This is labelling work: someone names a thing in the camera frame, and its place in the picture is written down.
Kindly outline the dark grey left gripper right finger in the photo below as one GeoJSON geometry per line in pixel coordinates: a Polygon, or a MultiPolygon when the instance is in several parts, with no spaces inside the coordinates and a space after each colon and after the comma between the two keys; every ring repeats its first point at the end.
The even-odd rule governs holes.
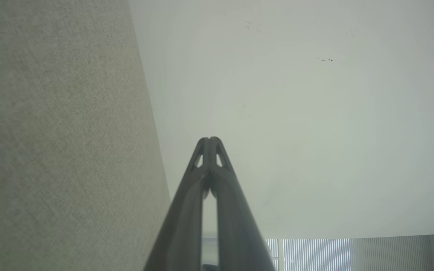
{"type": "Polygon", "coordinates": [[[252,215],[223,142],[210,138],[212,193],[217,200],[219,269],[273,271],[267,243],[252,215]]]}

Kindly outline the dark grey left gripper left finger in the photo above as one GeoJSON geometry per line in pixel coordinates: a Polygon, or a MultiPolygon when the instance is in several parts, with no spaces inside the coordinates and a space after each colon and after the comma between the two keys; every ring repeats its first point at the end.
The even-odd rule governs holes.
{"type": "Polygon", "coordinates": [[[200,271],[203,195],[209,173],[209,138],[198,141],[153,248],[145,271],[200,271]]]}

